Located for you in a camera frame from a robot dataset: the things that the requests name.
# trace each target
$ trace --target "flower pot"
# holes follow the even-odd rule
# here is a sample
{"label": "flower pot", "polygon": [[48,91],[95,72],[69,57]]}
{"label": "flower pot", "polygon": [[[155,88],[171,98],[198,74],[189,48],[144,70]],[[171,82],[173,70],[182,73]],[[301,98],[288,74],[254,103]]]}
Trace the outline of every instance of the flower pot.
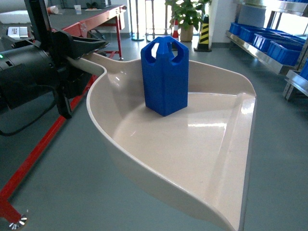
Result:
{"label": "flower pot", "polygon": [[193,25],[190,25],[187,30],[181,28],[180,40],[182,42],[191,42],[193,39]]}

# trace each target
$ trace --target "blue plastic bottle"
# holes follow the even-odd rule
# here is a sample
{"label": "blue plastic bottle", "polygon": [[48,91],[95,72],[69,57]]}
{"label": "blue plastic bottle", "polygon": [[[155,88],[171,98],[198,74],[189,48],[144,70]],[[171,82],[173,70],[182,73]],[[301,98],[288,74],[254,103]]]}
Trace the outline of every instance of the blue plastic bottle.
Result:
{"label": "blue plastic bottle", "polygon": [[[159,43],[156,58],[153,46]],[[174,57],[172,44],[178,49]],[[157,37],[141,50],[145,105],[167,116],[188,103],[189,50],[171,36]]]}

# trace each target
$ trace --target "traffic cone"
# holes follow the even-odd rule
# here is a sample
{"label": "traffic cone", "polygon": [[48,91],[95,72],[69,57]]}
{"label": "traffic cone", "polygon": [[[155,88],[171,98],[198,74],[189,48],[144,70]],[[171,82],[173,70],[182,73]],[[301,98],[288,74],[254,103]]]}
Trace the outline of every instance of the traffic cone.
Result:
{"label": "traffic cone", "polygon": [[194,51],[201,52],[210,52],[212,51],[208,47],[209,44],[209,17],[208,15],[204,16],[202,27],[200,28],[200,37],[197,48],[194,48]]}
{"label": "traffic cone", "polygon": [[[175,39],[175,40],[179,40],[179,33],[178,33],[178,29],[179,29],[179,22],[177,19],[174,20],[174,26],[173,26],[173,33],[172,33],[172,37]],[[177,47],[172,44],[172,50],[173,51],[177,51]]]}

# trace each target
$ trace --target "red white traffic cone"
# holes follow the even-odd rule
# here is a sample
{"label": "red white traffic cone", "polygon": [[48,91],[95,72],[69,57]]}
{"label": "red white traffic cone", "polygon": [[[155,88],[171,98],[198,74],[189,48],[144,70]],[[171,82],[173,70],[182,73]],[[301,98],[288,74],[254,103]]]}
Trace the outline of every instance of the red white traffic cone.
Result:
{"label": "red white traffic cone", "polygon": [[[174,20],[174,26],[173,26],[173,33],[172,33],[172,37],[175,39],[175,40],[179,40],[179,33],[178,33],[178,30],[179,30],[179,22],[177,19]],[[175,45],[172,44],[172,50],[173,51],[177,51],[177,47]]]}
{"label": "red white traffic cone", "polygon": [[173,27],[172,37],[173,37],[174,39],[176,39],[177,41],[179,40],[178,29],[179,29],[179,22],[178,22],[177,19],[175,19],[175,20],[174,20],[174,27]]}

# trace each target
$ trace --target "gray floor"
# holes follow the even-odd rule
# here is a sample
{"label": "gray floor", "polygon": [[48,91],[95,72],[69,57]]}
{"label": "gray floor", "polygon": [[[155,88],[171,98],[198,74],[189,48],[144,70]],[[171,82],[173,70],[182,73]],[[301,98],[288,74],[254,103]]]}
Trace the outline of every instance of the gray floor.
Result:
{"label": "gray floor", "polygon": [[[110,49],[116,39],[109,41]],[[307,98],[285,101],[284,77],[244,51],[194,52],[197,42],[195,38],[193,43],[185,43],[191,60],[241,73],[257,92],[245,230],[308,231]],[[122,39],[125,60],[139,58],[145,44]],[[20,127],[50,100],[46,95],[0,115],[1,128]],[[20,134],[0,137],[1,187],[56,118],[53,110]],[[24,231],[220,230],[152,198],[121,175],[90,121],[85,99],[10,201],[29,217]],[[7,226],[0,218],[0,230],[8,230]]]}

